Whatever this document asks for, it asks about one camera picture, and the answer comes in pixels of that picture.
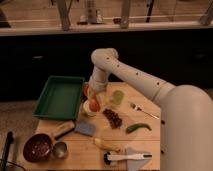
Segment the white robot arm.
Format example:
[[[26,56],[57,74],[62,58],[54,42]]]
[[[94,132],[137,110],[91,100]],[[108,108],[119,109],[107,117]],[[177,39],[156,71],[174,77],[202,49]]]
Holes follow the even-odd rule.
[[[105,90],[114,74],[160,107],[160,171],[213,171],[213,100],[205,91],[128,66],[113,48],[94,50],[91,60],[90,89]]]

